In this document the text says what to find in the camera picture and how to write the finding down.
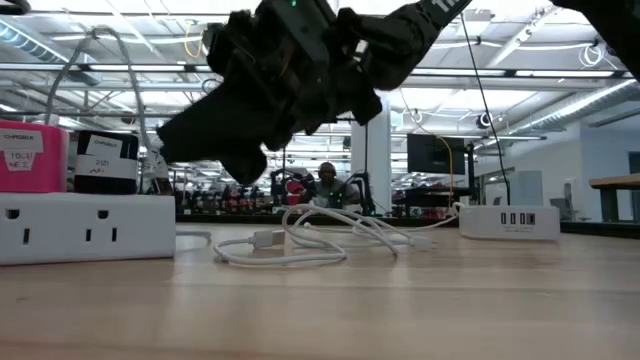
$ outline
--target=wooden table surface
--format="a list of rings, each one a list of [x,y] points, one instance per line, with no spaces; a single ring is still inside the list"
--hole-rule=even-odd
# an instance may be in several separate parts
[[[614,176],[608,178],[591,179],[589,185],[594,189],[602,187],[640,187],[640,174],[631,174],[626,176]]]
[[[0,359],[640,359],[640,241],[432,237],[329,266],[239,268],[182,238],[175,261],[0,268]]]

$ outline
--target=pink box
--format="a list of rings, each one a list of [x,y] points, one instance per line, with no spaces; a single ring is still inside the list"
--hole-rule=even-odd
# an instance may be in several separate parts
[[[63,129],[0,120],[0,192],[66,192],[68,153]]]

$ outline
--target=desk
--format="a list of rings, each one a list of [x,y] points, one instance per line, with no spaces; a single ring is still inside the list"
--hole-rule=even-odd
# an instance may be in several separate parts
[[[602,206],[602,220],[605,222],[617,222],[618,215],[618,190],[640,190],[640,174],[618,176],[589,181],[592,188],[600,190],[600,203]]]
[[[264,228],[180,226],[217,240]],[[432,236],[432,253],[321,267],[217,264],[185,238],[175,261],[0,268],[0,358],[638,358],[640,241]]]

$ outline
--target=monitor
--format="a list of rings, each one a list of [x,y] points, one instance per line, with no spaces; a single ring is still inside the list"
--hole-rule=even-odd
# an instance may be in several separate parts
[[[453,153],[453,173],[465,175],[464,139],[444,138]],[[449,174],[449,150],[433,135],[407,134],[409,172]]]

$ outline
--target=white power strip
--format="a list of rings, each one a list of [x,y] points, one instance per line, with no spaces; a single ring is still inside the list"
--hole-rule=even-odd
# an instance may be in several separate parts
[[[558,240],[560,212],[556,207],[464,206],[460,234],[487,240]]]
[[[0,265],[173,257],[171,196],[0,194]]]

